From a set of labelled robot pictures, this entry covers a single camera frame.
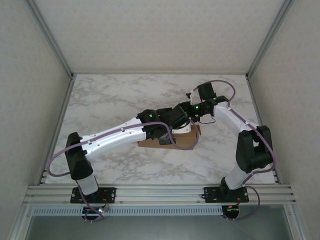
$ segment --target white wall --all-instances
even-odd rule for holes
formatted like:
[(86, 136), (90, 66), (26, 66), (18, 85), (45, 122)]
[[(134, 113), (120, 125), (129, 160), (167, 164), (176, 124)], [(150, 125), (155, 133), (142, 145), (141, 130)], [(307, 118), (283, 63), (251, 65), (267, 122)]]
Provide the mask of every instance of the white wall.
[(68, 79), (22, 0), (0, 7), (0, 237), (43, 166)]
[(251, 79), (278, 169), (320, 239), (320, 1), (296, 0)]
[(283, 1), (35, 0), (77, 74), (245, 73)]

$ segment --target cable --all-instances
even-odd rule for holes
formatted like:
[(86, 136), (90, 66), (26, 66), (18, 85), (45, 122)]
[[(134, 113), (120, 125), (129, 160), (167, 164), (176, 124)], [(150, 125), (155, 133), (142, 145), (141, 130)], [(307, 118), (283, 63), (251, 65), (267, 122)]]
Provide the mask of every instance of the cable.
[(84, 194), (83, 194), (83, 192), (82, 192), (82, 190), (81, 190), (81, 187), (80, 187), (78, 181), (76, 180), (75, 182), (76, 182), (76, 184), (78, 184), (78, 189), (79, 189), (79, 193), (80, 193), (80, 196), (81, 196), (81, 198), (82, 198), (82, 201), (83, 201), (83, 202), (85, 203), (85, 205), (87, 205), (88, 208), (89, 208), (89, 210), (86, 211), (86, 213), (85, 213), (85, 215), (84, 215), (84, 221), (87, 222), (87, 220), (88, 220), (88, 219), (87, 219), (87, 214), (90, 212), (90, 210), (91, 210), (91, 211), (94, 211), (94, 212), (97, 213), (97, 214), (99, 214), (99, 216), (101, 217), (101, 218), (96, 218), (96, 219), (94, 219), (94, 220), (91, 220), (91, 223), (93, 223), (93, 222), (98, 222), (98, 221), (101, 221), (102, 219), (104, 219), (105, 217), (102, 215), (102, 213), (99, 212), (97, 209), (95, 209), (93, 206), (91, 206), (91, 205), (87, 202), (87, 200), (86, 200), (86, 198), (85, 198), (85, 196), (84, 196)]
[(225, 81), (225, 80), (210, 80), (210, 81), (207, 81), (205, 82), (205, 84), (207, 83), (216, 83), (216, 82), (219, 82), (219, 83), (225, 83), (225, 84), (228, 84), (232, 90), (233, 90), (233, 94), (232, 96), (230, 97), (229, 101), (227, 102), (227, 106), (229, 108), (229, 110), (234, 114), (236, 115), (242, 122), (244, 122), (245, 124), (248, 125), (249, 128), (251, 128), (257, 135), (258, 137), (262, 140), (262, 142), (264, 143), (264, 145), (266, 146), (266, 148), (268, 149), (268, 151), (270, 152), (271, 156), (272, 156), (272, 160), (273, 160), (273, 163), (272, 163), (272, 166), (267, 169), (267, 170), (258, 170), (258, 171), (254, 171), (251, 173), (251, 175), (249, 175), (243, 182), (242, 182), (242, 185), (244, 185), (253, 175), (255, 174), (262, 174), (262, 173), (268, 173), (268, 172), (271, 172), (275, 169), (276, 167), (276, 164), (277, 164), (277, 157), (274, 153), (274, 151), (272, 150), (272, 148), (269, 146), (269, 144), (267, 143), (267, 141), (265, 140), (265, 138), (260, 134), (260, 132), (254, 127), (252, 126), (250, 123), (248, 123), (241, 115), (239, 115), (235, 110), (233, 110), (231, 108), (231, 101), (232, 99), (234, 99), (235, 95), (236, 95), (236, 89), (235, 87), (228, 81)]
[(82, 145), (88, 144), (88, 142), (94, 142), (94, 141), (99, 140), (99, 139), (101, 139), (101, 138), (104, 138), (104, 137), (106, 137), (106, 136), (108, 136), (108, 135), (115, 134), (115, 133), (117, 133), (117, 132), (121, 132), (122, 129), (123, 129), (123, 130), (127, 130), (127, 129), (137, 128), (137, 127), (150, 126), (150, 125), (162, 125), (162, 126), (164, 126), (164, 127), (166, 128), (171, 143), (172, 143), (177, 149), (179, 149), (179, 150), (184, 150), (184, 151), (185, 151), (185, 150), (192, 150), (192, 149), (197, 145), (197, 143), (198, 143), (198, 141), (199, 141), (200, 133), (199, 133), (199, 130), (198, 130), (196, 124), (195, 124), (191, 119), (190, 119), (190, 123), (192, 123), (192, 125), (195, 126), (195, 130), (196, 130), (196, 140), (195, 140), (195, 143), (192, 144), (192, 145), (189, 146), (189, 147), (180, 147), (180, 146), (178, 146), (178, 145), (174, 142), (174, 140), (173, 140), (173, 136), (172, 136), (172, 134), (171, 134), (171, 130), (170, 130), (169, 126), (168, 126), (166, 123), (164, 123), (164, 122), (154, 121), (154, 122), (139, 123), (139, 124), (134, 124), (134, 125), (130, 125), (130, 126), (124, 126), (124, 127), (122, 127), (122, 128), (118, 128), (118, 129), (115, 129), (115, 130), (106, 132), (106, 133), (101, 134), (101, 135), (99, 135), (99, 136), (93, 137), (93, 138), (91, 138), (91, 139), (89, 139), (89, 140), (87, 140), (87, 141), (79, 142), (79, 143), (76, 143), (76, 144), (74, 144), (74, 145), (68, 146), (68, 147), (66, 147), (65, 149), (57, 152), (56, 154), (54, 154), (54, 155), (50, 158), (50, 160), (48, 161), (48, 163), (47, 163), (47, 165), (46, 165), (48, 174), (49, 174), (50, 176), (52, 176), (52, 177), (62, 177), (62, 176), (66, 176), (66, 175), (70, 174), (69, 171), (68, 171), (68, 172), (65, 172), (65, 173), (61, 173), (61, 174), (52, 173), (51, 170), (50, 170), (50, 165), (51, 165), (51, 163), (52, 163), (59, 155), (65, 153), (65, 152), (67, 152), (67, 151), (69, 151), (69, 150), (71, 150), (71, 149), (74, 149), (74, 148), (76, 148), (76, 147), (80, 147), (80, 146), (82, 146)]
[(102, 207), (103, 209), (108, 205), (108, 210), (110, 209), (110, 205), (107, 201), (107, 198), (104, 195), (100, 195), (100, 197), (102, 198), (103, 201), (105, 201), (104, 206)]
[(177, 130), (185, 128), (189, 123), (190, 121), (188, 120), (184, 125), (178, 127)]
[[(200, 133), (199, 133), (199, 130), (198, 130), (196, 124), (195, 124), (191, 119), (190, 119), (190, 123), (192, 123), (192, 124), (195, 126), (195, 130), (196, 130), (196, 140), (195, 140), (195, 143), (192, 144), (192, 145), (189, 146), (189, 147), (180, 147), (180, 146), (178, 146), (178, 145), (174, 142), (174, 140), (173, 140), (173, 136), (172, 136), (172, 134), (171, 134), (171, 131), (170, 131), (169, 126), (168, 126), (167, 124), (165, 124), (164, 122), (155, 121), (155, 122), (139, 123), (139, 124), (134, 124), (134, 125), (130, 125), (130, 126), (125, 126), (125, 127), (123, 127), (122, 129), (119, 128), (119, 129), (116, 129), (116, 130), (112, 130), (112, 131), (106, 132), (106, 133), (104, 133), (104, 134), (101, 134), (100, 136), (93, 137), (93, 138), (91, 138), (91, 139), (88, 140), (88, 141), (76, 143), (76, 144), (74, 144), (74, 145), (68, 146), (68, 147), (66, 147), (65, 149), (57, 152), (56, 154), (54, 154), (54, 155), (50, 158), (50, 160), (49, 160), (48, 163), (47, 163), (47, 171), (48, 171), (48, 174), (49, 174), (50, 176), (53, 176), (53, 177), (62, 177), (62, 176), (66, 176), (66, 175), (70, 174), (70, 172), (65, 172), (65, 173), (61, 173), (61, 174), (54, 174), (54, 173), (52, 173), (52, 172), (50, 171), (50, 165), (51, 165), (51, 163), (52, 163), (59, 155), (65, 153), (66, 151), (69, 151), (69, 150), (74, 149), (74, 148), (77, 148), (77, 147), (79, 147), (79, 146), (88, 144), (89, 141), (90, 141), (90, 142), (94, 142), (94, 141), (99, 140), (99, 139), (101, 139), (101, 138), (104, 138), (104, 137), (106, 137), (106, 136), (108, 136), (108, 135), (111, 135), (111, 134), (114, 134), (114, 133), (117, 133), (117, 132), (120, 132), (120, 131), (123, 131), (123, 130), (127, 130), (127, 129), (137, 128), (137, 127), (150, 126), (150, 125), (162, 125), (162, 126), (164, 126), (164, 127), (166, 128), (171, 143), (172, 143), (177, 149), (180, 149), (180, 150), (192, 150), (192, 149), (197, 145), (197, 143), (198, 143), (198, 141), (199, 141)], [(85, 213), (85, 215), (84, 215), (84, 220), (85, 220), (85, 222), (87, 222), (87, 220), (88, 220), (88, 219), (87, 219), (87, 215), (88, 215), (88, 213), (89, 213), (90, 211), (94, 211), (95, 213), (99, 214), (99, 216), (100, 216), (100, 218), (96, 218), (96, 219), (94, 219), (94, 220), (91, 220), (91, 223), (93, 223), (93, 222), (98, 222), (98, 221), (101, 221), (102, 219), (104, 219), (104, 216), (101, 214), (101, 212), (99, 212), (98, 210), (96, 210), (94, 207), (92, 207), (92, 206), (87, 202), (87, 200), (86, 200), (86, 198), (85, 198), (85, 196), (84, 196), (84, 194), (83, 194), (83, 192), (82, 192), (82, 189), (81, 189), (80, 185), (78, 184), (78, 181), (75, 181), (75, 182), (76, 182), (77, 185), (78, 185), (79, 193), (80, 193), (80, 196), (81, 196), (83, 202), (89, 207), (89, 210), (86, 211), (86, 213)]]
[[(101, 197), (102, 200), (103, 200), (104, 198), (106, 199), (106, 197), (104, 197), (104, 196), (102, 196), (102, 195), (99, 195), (99, 197)], [(108, 205), (108, 210), (109, 210), (109, 209), (110, 209), (110, 205), (109, 205), (109, 203), (107, 202), (107, 200), (105, 200), (104, 206), (100, 206), (100, 207), (96, 207), (96, 208), (104, 209), (107, 205)], [(84, 217), (83, 217), (85, 221), (88, 220), (88, 219), (87, 219), (87, 216), (88, 216), (88, 214), (89, 214), (90, 211), (91, 211), (91, 209), (88, 209), (88, 210), (85, 212)]]
[(258, 198), (258, 205), (256, 206), (256, 209), (255, 209), (253, 212), (251, 212), (251, 213), (249, 213), (248, 215), (246, 215), (246, 216), (242, 216), (242, 217), (238, 217), (238, 218), (228, 218), (228, 217), (224, 217), (224, 219), (226, 219), (227, 221), (241, 221), (241, 220), (250, 218), (252, 215), (255, 215), (255, 214), (259, 211), (260, 203), (261, 203), (259, 193), (258, 193), (257, 190), (256, 190), (254, 187), (252, 187), (252, 186), (247, 185), (246, 187), (252, 189), (252, 190), (255, 192), (255, 194), (256, 194), (256, 196), (257, 196), (257, 198)]
[[(234, 87), (230, 82), (225, 81), (225, 80), (210, 80), (210, 81), (205, 82), (205, 84), (207, 84), (207, 83), (214, 83), (214, 82), (225, 83), (225, 84), (228, 84), (228, 85), (232, 88), (233, 94), (232, 94), (232, 96), (230, 97), (229, 101), (227, 102), (227, 106), (228, 106), (229, 110), (230, 110), (234, 115), (236, 115), (242, 122), (244, 122), (245, 124), (247, 124), (247, 125), (249, 126), (249, 128), (251, 128), (251, 129), (258, 135), (258, 137), (259, 137), (259, 138), (261, 139), (261, 141), (264, 143), (264, 145), (266, 146), (266, 148), (268, 149), (268, 151), (270, 152), (270, 154), (271, 154), (271, 156), (272, 156), (272, 161), (273, 161), (272, 166), (271, 166), (269, 169), (267, 169), (267, 170), (258, 170), (258, 171), (252, 172), (248, 177), (246, 177), (246, 178), (243, 180), (242, 185), (244, 186), (245, 183), (246, 183), (253, 175), (255, 175), (255, 174), (262, 174), (262, 173), (268, 173), (268, 172), (273, 171), (273, 170), (275, 169), (275, 167), (276, 167), (276, 164), (277, 164), (277, 157), (276, 157), (274, 151), (272, 150), (272, 148), (270, 147), (270, 145), (268, 144), (268, 142), (266, 141), (266, 139), (261, 135), (261, 133), (260, 133), (254, 126), (252, 126), (248, 121), (246, 121), (241, 115), (239, 115), (235, 110), (233, 110), (233, 109), (231, 108), (231, 101), (232, 101), (232, 99), (234, 99), (234, 97), (235, 97), (235, 95), (236, 95), (236, 89), (235, 89), (235, 87)], [(193, 93), (195, 90), (197, 90), (197, 89), (198, 89), (198, 87), (194, 88), (194, 89), (190, 92), (190, 93), (191, 93), (191, 94), (190, 94), (190, 97), (191, 97), (192, 93)], [(250, 213), (250, 214), (248, 214), (247, 216), (244, 216), (244, 217), (231, 218), (231, 219), (230, 219), (230, 218), (226, 218), (227, 221), (240, 221), (240, 220), (244, 220), (244, 219), (247, 219), (247, 218), (251, 217), (252, 215), (254, 215), (254, 214), (256, 214), (256, 213), (258, 212), (258, 210), (259, 210), (259, 208), (260, 208), (260, 196), (259, 196), (259, 193), (258, 193), (257, 190), (256, 190), (255, 188), (253, 188), (252, 186), (247, 185), (247, 187), (248, 187), (248, 188), (251, 188), (251, 189), (255, 192), (255, 194), (257, 195), (258, 204), (257, 204), (256, 209), (255, 209), (252, 213)]]
[(214, 120), (214, 121), (211, 121), (211, 122), (200, 122), (198, 121), (199, 123), (201, 124), (214, 124), (216, 122), (216, 120), (211, 116), (211, 118)]

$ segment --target vent grille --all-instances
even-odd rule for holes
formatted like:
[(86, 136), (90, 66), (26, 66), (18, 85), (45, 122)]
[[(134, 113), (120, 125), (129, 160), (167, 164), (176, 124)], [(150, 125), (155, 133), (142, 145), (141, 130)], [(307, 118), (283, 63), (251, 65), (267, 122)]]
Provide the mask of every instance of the vent grille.
[[(33, 216), (79, 216), (83, 207), (43, 207), (34, 209)], [(104, 216), (208, 216), (222, 215), (221, 206), (112, 206)]]

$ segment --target gray wall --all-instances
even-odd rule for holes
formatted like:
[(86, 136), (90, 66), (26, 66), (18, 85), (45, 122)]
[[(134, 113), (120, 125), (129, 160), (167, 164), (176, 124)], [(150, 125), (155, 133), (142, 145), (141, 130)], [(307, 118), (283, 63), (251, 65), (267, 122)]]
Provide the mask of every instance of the gray wall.
[(43, 166), (68, 86), (22, 0), (0, 8), (0, 236), (11, 231)]
[(251, 79), (278, 169), (320, 239), (320, 1), (296, 0)]

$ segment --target glass panel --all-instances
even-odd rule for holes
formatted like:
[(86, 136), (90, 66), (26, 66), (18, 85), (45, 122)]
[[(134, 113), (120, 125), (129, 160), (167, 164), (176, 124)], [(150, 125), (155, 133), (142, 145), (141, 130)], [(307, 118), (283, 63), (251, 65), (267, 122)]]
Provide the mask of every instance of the glass panel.
[[(241, 215), (255, 209), (241, 206)], [(261, 206), (242, 221), (221, 216), (117, 216), (84, 223), (74, 216), (32, 218), (28, 240), (291, 240), (282, 206)]]

